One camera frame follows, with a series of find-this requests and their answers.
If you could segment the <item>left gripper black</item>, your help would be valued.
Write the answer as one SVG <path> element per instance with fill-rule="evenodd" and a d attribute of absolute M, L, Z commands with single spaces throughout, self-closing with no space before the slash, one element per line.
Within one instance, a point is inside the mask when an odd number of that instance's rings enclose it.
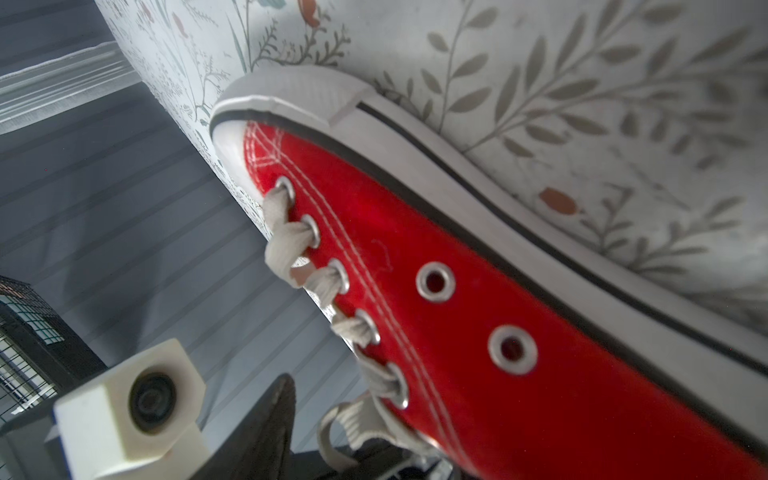
<path fill-rule="evenodd" d="M 287 467 L 288 479 L 442 479 L 456 478 L 456 467 L 438 457 L 425 457 L 391 446 L 383 441 L 369 441 L 360 450 L 341 448 L 357 465 L 337 472 L 322 459 L 318 450 L 292 453 Z"/>

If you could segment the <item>red canvas sneaker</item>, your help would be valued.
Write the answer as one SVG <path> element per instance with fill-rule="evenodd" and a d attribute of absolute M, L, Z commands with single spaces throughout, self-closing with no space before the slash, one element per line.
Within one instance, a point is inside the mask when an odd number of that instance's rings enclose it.
<path fill-rule="evenodd" d="M 232 82 L 210 136 L 272 272 L 331 308 L 366 392 L 317 444 L 381 440 L 478 479 L 763 479 L 767 342 L 601 258 L 369 84 Z"/>

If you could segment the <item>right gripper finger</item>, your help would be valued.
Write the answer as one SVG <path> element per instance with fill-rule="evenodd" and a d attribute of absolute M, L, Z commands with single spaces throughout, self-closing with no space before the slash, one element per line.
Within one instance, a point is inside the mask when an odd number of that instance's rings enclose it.
<path fill-rule="evenodd" d="M 285 477 L 296 414 L 296 386 L 279 375 L 193 480 Z"/>

